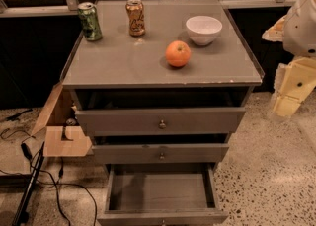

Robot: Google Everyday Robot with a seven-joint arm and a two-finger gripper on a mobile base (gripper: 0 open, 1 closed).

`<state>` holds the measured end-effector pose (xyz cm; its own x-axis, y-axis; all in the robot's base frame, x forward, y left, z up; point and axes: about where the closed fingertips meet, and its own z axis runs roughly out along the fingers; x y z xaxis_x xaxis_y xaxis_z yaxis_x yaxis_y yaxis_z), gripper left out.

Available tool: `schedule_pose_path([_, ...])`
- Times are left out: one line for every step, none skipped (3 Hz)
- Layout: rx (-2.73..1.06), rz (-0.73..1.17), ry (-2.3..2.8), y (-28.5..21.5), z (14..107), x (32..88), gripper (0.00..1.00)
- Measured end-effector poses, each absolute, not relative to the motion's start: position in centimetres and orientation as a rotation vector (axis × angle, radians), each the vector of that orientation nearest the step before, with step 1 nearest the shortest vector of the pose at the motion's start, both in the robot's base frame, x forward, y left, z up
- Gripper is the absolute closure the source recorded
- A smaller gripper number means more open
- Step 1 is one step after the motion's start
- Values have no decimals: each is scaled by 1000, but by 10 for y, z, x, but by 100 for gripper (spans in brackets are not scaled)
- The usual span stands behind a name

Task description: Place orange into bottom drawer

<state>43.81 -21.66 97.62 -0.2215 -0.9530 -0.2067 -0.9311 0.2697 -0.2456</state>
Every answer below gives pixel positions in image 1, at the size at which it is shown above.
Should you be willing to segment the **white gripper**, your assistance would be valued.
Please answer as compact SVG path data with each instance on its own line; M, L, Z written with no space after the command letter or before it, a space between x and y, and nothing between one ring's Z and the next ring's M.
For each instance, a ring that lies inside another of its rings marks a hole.
M316 87L316 0L297 0L262 39L283 42L286 51L298 56L278 66L274 81L273 113L290 117Z

